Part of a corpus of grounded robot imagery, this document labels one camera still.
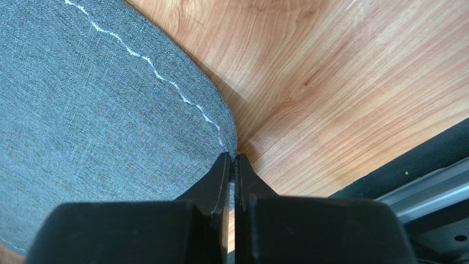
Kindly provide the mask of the aluminium frame rail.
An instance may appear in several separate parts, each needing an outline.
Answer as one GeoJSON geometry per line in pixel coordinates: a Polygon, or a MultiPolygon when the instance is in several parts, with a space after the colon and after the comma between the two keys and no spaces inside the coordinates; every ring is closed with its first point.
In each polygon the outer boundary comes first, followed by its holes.
{"type": "Polygon", "coordinates": [[[467,199],[468,158],[377,198],[390,206],[403,224],[467,199]]]}

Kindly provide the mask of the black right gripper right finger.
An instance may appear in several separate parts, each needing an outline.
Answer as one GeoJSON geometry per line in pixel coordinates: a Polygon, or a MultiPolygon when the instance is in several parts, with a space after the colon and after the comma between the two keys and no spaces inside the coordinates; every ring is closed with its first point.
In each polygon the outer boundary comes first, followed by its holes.
{"type": "Polygon", "coordinates": [[[416,263],[405,230],[370,199],[281,196],[234,160],[235,263],[416,263]]]}

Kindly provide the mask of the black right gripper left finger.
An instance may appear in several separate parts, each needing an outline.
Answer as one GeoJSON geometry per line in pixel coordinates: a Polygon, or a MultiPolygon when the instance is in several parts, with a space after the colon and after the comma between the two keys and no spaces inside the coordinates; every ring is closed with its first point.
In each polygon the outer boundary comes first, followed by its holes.
{"type": "Polygon", "coordinates": [[[230,155],[173,201],[65,203],[26,263],[226,263],[230,155]]]}

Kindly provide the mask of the black mounting rail plate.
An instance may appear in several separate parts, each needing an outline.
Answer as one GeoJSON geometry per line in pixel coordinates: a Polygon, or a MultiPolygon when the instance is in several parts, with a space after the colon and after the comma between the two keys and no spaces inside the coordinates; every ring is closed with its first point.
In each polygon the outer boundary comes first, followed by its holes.
{"type": "MultiPolygon", "coordinates": [[[[468,120],[337,191],[334,197],[377,200],[465,158],[468,158],[468,120]]],[[[420,263],[468,263],[468,199],[403,224],[403,227],[420,263]]]]}

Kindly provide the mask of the grey cloth napkin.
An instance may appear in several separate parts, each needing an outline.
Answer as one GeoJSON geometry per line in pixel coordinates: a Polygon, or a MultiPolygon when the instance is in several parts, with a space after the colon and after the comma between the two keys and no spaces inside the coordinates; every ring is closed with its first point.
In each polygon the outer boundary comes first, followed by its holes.
{"type": "Polygon", "coordinates": [[[211,80],[124,1],[1,1],[1,244],[66,202],[172,200],[236,127],[211,80]]]}

